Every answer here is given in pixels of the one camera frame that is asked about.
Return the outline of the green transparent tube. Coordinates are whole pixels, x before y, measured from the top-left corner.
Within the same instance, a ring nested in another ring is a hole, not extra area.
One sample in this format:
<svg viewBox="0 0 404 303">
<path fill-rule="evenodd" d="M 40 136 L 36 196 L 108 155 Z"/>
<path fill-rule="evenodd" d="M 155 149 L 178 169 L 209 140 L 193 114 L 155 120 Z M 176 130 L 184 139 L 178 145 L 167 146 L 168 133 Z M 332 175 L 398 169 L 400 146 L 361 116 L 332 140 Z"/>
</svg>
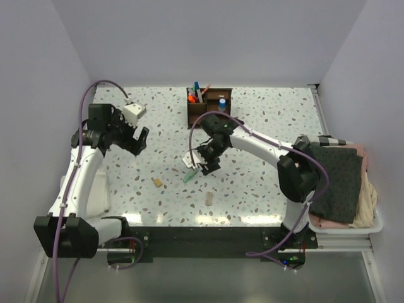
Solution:
<svg viewBox="0 0 404 303">
<path fill-rule="evenodd" d="M 196 174 L 199 172 L 199 169 L 190 169 L 186 175 L 183 177 L 182 181 L 183 183 L 189 182 L 193 177 L 196 176 Z"/>
</svg>

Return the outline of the beige eraser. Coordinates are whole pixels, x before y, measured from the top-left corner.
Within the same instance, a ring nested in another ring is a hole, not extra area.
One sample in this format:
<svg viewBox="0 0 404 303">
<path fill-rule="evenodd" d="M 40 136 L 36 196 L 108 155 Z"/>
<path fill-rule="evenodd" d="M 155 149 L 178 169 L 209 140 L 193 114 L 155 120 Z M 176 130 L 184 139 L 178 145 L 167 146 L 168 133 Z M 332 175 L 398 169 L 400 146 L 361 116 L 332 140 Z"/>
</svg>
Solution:
<svg viewBox="0 0 404 303">
<path fill-rule="evenodd" d="M 205 205 L 211 206 L 213 204 L 213 193 L 207 192 L 205 197 Z"/>
</svg>

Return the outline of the brown wooden desk organizer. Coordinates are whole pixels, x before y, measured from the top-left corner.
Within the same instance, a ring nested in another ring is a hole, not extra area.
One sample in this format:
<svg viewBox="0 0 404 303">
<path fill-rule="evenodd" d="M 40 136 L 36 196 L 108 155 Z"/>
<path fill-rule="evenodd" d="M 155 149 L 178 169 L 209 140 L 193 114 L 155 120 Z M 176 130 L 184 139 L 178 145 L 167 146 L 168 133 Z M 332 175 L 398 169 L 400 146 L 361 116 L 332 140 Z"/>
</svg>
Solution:
<svg viewBox="0 0 404 303">
<path fill-rule="evenodd" d="M 190 103 L 188 100 L 187 88 L 187 128 L 191 129 L 194 122 L 199 116 L 205 112 L 217 111 L 218 101 L 220 98 L 227 100 L 227 107 L 224 113 L 231 115 L 232 110 L 232 88 L 212 88 L 210 87 L 206 93 L 203 93 L 205 88 L 200 88 L 203 96 L 203 103 L 199 103 L 196 94 L 192 95 L 196 99 L 196 103 Z"/>
</svg>

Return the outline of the blue capped white marker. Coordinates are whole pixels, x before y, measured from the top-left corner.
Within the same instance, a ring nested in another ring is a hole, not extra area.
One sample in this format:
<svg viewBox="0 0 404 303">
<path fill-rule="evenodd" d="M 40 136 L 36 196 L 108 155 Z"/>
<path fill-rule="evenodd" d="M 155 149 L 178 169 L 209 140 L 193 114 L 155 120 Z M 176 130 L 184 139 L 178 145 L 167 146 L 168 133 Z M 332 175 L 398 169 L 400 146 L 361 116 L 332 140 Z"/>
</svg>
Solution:
<svg viewBox="0 0 404 303">
<path fill-rule="evenodd" d="M 196 97 L 198 98 L 198 102 L 203 103 L 202 92 L 201 92 L 201 89 L 199 87 L 199 83 L 197 81 L 194 82 L 193 90 L 194 90 L 194 93 L 196 94 Z"/>
</svg>

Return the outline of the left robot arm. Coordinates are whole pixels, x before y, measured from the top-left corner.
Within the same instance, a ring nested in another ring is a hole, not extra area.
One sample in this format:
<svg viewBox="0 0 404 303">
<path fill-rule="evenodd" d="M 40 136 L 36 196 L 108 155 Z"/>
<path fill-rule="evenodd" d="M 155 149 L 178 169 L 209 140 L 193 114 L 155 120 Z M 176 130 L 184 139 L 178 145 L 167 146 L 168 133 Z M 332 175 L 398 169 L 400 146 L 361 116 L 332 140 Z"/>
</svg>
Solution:
<svg viewBox="0 0 404 303">
<path fill-rule="evenodd" d="M 99 246 L 111 242 L 125 247 L 131 240 L 128 223 L 120 216 L 90 223 L 86 214 L 97 171 L 112 145 L 138 156 L 146 148 L 148 128 L 134 132 L 146 107 L 131 103 L 118 109 L 112 104 L 91 104 L 88 118 L 71 138 L 71 158 L 59 194 L 33 229 L 50 258 L 92 258 Z"/>
</svg>

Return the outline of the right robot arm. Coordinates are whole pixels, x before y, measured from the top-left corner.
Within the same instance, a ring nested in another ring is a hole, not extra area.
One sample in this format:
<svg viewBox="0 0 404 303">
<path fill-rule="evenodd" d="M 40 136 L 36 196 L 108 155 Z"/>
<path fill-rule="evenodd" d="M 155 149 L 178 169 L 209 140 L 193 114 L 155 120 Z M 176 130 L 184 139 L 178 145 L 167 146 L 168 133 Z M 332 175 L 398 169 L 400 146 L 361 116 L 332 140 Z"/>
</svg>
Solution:
<svg viewBox="0 0 404 303">
<path fill-rule="evenodd" d="M 203 175 L 220 169 L 220 157 L 234 148 L 246 152 L 274 167 L 278 185 L 287 199 L 281 233 L 283 244 L 297 247 L 308 226 L 309 204 L 328 187 L 328 175 L 314 158 L 307 143 L 286 143 L 250 129 L 242 121 L 219 111 L 202 114 L 194 122 L 209 136 L 209 141 L 190 148 L 188 167 Z"/>
</svg>

